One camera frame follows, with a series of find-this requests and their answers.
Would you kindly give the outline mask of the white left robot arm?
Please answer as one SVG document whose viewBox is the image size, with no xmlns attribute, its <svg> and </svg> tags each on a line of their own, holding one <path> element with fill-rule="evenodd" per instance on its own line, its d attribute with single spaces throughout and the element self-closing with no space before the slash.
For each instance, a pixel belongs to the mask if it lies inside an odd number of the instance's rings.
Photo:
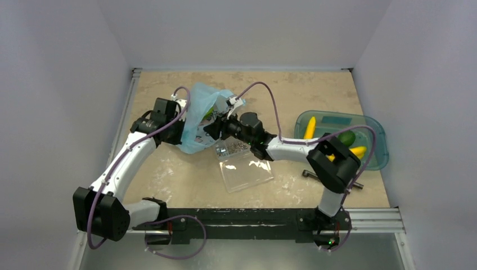
<svg viewBox="0 0 477 270">
<path fill-rule="evenodd" d="M 178 145 L 186 120 L 187 100 L 157 98 L 152 110 L 133 122 L 127 140 L 107 169 L 88 188 L 73 194 L 78 230 L 111 241 L 147 223 L 153 230 L 168 222 L 165 202 L 150 197 L 124 205 L 125 193 L 141 165 L 161 143 Z"/>
</svg>

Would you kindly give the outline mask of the light blue plastic bag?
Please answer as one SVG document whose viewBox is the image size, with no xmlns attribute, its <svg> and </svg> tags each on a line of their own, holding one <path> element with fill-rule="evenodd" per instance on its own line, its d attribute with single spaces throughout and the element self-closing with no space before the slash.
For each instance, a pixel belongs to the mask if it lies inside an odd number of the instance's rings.
<svg viewBox="0 0 477 270">
<path fill-rule="evenodd" d="M 186 154 L 195 154 L 214 146 L 217 140 L 206 134 L 204 127 L 226 112 L 226 100 L 235 94 L 228 89 L 219 90 L 204 83 L 195 83 L 190 93 L 191 105 L 187 109 L 182 143 L 177 147 Z M 214 119 L 203 120 L 211 107 L 214 108 Z"/>
</svg>

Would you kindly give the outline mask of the yellow fake squash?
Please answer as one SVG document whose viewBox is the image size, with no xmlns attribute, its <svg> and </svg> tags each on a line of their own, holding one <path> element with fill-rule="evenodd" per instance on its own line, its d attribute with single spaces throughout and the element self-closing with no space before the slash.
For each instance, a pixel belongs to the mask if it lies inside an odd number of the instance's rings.
<svg viewBox="0 0 477 270">
<path fill-rule="evenodd" d="M 316 117 L 312 116 L 310 120 L 308 121 L 303 138 L 305 140 L 314 138 L 315 130 L 316 130 Z"/>
</svg>

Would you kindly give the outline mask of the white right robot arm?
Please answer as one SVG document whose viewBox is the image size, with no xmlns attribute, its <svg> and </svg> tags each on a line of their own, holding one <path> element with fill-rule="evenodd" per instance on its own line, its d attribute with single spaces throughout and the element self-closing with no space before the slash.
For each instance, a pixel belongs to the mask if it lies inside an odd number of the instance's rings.
<svg viewBox="0 0 477 270">
<path fill-rule="evenodd" d="M 329 229 L 337 223 L 348 186 L 356 176 L 361 161 L 336 136 L 328 134 L 316 142 L 280 139 L 264 129 L 254 112 L 221 116 L 205 126 L 204 131 L 215 140 L 233 137 L 247 143 L 253 155 L 260 160 L 309 164 L 324 186 L 314 222 L 319 229 Z"/>
</svg>

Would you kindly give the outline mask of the yellow fake banana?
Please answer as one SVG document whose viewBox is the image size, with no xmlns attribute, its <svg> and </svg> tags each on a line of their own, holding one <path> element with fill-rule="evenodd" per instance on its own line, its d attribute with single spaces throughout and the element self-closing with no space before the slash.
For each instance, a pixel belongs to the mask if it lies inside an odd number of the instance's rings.
<svg viewBox="0 0 477 270">
<path fill-rule="evenodd" d="M 349 149 L 357 158 L 359 158 L 359 160 L 363 159 L 366 151 L 367 151 L 367 147 L 365 146 L 358 146 L 358 147 L 352 147 Z"/>
</svg>

